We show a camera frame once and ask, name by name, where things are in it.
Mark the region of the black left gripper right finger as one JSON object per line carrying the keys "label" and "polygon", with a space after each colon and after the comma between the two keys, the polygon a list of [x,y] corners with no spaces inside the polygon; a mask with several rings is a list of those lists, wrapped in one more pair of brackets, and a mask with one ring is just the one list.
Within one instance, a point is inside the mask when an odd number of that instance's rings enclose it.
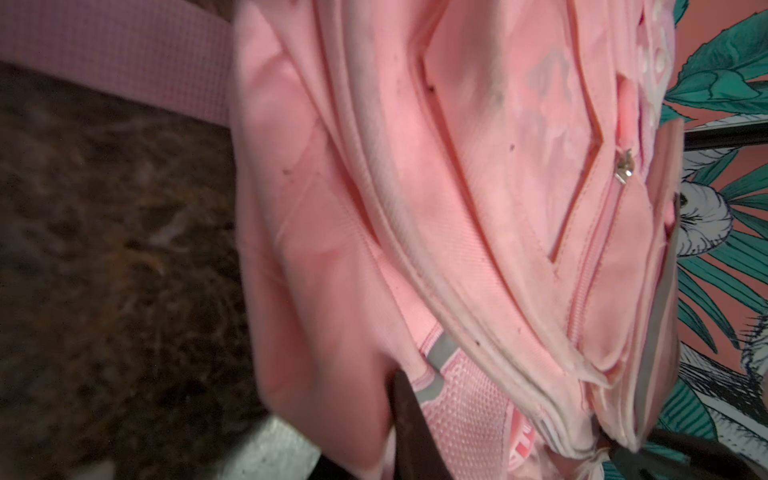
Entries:
{"label": "black left gripper right finger", "polygon": [[637,452],[610,440],[609,458],[625,479],[760,480],[767,470],[722,444],[668,430],[654,429],[651,444],[681,455],[670,459],[646,448]]}

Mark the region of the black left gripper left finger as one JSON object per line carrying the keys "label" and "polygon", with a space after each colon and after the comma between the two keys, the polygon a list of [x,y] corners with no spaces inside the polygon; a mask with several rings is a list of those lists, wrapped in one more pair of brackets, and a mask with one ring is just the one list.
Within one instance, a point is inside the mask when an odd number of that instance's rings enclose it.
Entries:
{"label": "black left gripper left finger", "polygon": [[392,376],[389,401],[395,429],[394,478],[452,480],[409,379],[402,370]]}

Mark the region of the pink student backpack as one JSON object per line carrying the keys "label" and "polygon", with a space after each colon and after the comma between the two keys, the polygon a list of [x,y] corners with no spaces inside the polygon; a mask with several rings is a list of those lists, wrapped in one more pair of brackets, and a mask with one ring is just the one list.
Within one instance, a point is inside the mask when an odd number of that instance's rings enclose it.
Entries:
{"label": "pink student backpack", "polygon": [[394,477],[600,479],[677,377],[671,1],[5,1],[4,61],[231,129],[259,393]]}

